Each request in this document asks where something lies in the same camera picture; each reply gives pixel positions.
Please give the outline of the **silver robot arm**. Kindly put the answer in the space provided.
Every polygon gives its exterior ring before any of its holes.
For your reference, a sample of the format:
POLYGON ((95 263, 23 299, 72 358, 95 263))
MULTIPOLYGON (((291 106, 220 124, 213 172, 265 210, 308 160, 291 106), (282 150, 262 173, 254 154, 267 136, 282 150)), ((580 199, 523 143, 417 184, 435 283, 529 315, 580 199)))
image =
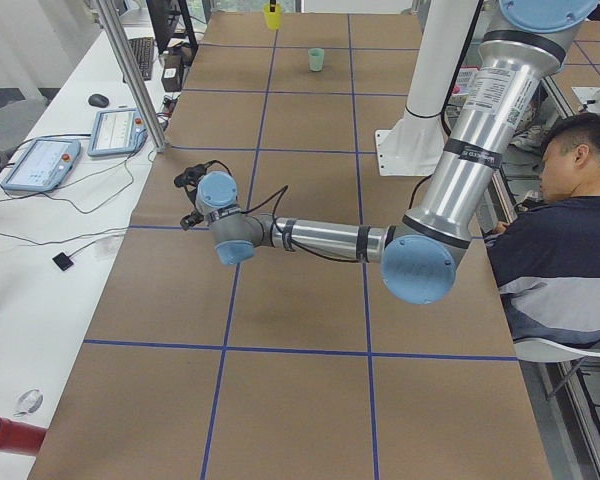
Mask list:
POLYGON ((236 265, 260 246, 344 263, 376 262, 386 288, 412 304, 443 298, 469 247, 469 221, 499 169, 503 154, 539 82, 564 64, 592 1, 501 1, 482 38, 482 59, 447 140, 423 166, 406 135, 415 113, 407 110, 377 134, 381 161, 402 174, 426 174, 422 201, 386 228, 279 217, 243 209, 231 174, 206 170, 190 199, 194 217, 209 227, 215 251, 236 265))

